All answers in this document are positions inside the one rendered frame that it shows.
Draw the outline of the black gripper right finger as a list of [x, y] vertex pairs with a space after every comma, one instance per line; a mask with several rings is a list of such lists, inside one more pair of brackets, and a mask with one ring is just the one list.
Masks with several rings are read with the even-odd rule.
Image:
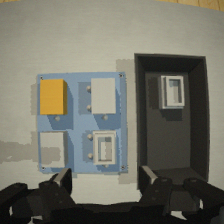
[[139, 166], [139, 190], [142, 196], [129, 213], [165, 216], [171, 211], [182, 211], [188, 221], [224, 224], [224, 190], [203, 180], [191, 177], [184, 179], [183, 185], [173, 184], [172, 179], [161, 177], [148, 166]]

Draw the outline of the yellow rectangular block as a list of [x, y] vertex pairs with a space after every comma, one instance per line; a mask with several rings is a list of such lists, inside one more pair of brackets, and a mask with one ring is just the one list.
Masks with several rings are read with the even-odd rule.
[[67, 115], [67, 82], [40, 80], [40, 115]]

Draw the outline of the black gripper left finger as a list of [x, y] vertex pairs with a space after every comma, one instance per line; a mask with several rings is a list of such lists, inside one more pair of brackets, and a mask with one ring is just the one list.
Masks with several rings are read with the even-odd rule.
[[49, 217], [51, 222], [88, 215], [70, 196], [71, 168], [63, 168], [38, 185], [37, 189], [28, 189], [25, 183], [14, 183], [0, 191], [0, 224], [28, 224], [34, 216], [42, 216], [42, 220]]

